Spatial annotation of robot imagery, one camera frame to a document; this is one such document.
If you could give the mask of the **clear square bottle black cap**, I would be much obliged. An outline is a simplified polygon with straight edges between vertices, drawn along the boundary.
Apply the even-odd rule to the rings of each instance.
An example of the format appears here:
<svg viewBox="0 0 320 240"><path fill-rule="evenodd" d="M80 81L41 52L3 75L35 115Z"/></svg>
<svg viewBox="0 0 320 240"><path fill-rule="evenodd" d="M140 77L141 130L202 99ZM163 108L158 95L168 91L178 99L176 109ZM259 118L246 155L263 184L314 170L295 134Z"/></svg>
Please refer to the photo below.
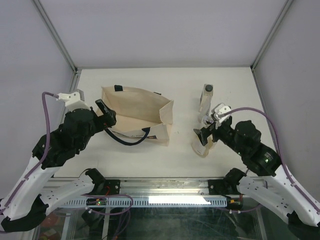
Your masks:
<svg viewBox="0 0 320 240"><path fill-rule="evenodd" d="M214 95L214 87L212 84L204 84L202 93L200 96L200 103L198 111L201 113L203 111L208 112L211 108L211 101Z"/></svg>

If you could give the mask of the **clear yellow liquid bottle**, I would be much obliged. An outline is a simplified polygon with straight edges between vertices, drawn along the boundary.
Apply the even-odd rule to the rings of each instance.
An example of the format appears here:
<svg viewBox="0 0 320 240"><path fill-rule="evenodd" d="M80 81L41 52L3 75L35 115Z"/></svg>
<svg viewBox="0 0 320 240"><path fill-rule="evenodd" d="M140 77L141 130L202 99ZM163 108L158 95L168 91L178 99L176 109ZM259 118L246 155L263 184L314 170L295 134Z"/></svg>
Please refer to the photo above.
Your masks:
<svg viewBox="0 0 320 240"><path fill-rule="evenodd" d="M210 135L207 139L207 144L203 146L198 138L198 136L194 133L191 141L191 147L193 151L200 156L201 158L205 158L210 150L215 147L216 143L213 142L213 136Z"/></svg>

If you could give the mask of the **cream canvas tote bag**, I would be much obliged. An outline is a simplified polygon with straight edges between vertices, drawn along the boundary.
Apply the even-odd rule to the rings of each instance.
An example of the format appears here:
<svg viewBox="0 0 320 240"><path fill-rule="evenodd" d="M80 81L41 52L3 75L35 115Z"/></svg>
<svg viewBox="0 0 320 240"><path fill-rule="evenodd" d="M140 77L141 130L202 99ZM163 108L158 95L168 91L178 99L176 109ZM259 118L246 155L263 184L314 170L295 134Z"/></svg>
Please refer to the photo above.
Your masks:
<svg viewBox="0 0 320 240"><path fill-rule="evenodd" d="M159 93L136 87L114 85L102 88L102 101L116 112L116 124L109 130L117 137L146 139L168 146L173 126L174 101Z"/></svg>

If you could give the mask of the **round silver bottle white cap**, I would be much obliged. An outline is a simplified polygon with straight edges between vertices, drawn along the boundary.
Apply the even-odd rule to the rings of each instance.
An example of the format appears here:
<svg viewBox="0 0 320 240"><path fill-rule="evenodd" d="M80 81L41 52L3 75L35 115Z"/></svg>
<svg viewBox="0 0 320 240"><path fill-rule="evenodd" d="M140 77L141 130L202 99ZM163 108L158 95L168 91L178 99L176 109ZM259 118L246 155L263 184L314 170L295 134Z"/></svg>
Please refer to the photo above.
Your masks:
<svg viewBox="0 0 320 240"><path fill-rule="evenodd" d="M208 126L210 126L211 124L214 124L215 121L216 121L216 120L215 120L215 118L213 117L212 114L206 114L206 115L204 115L204 116L202 117L202 120L201 120L203 126L205 126L205 127L208 127Z"/></svg>

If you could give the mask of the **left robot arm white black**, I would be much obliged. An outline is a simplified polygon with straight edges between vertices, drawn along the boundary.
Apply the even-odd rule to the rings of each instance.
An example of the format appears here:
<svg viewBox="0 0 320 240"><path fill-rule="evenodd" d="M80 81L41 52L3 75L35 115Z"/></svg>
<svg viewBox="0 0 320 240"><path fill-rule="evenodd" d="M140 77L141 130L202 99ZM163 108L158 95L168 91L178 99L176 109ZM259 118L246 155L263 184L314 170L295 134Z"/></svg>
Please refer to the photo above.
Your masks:
<svg viewBox="0 0 320 240"><path fill-rule="evenodd" d="M97 115L92 107L71 110L50 137L43 135L39 139L19 182L0 201L0 213L4 216L1 222L3 233L30 231L69 200L79 195L103 192L106 180L96 168L87 170L84 176L55 191L42 191L66 161L86 148L91 137L116 124L114 110L101 99L95 104L101 115Z"/></svg>

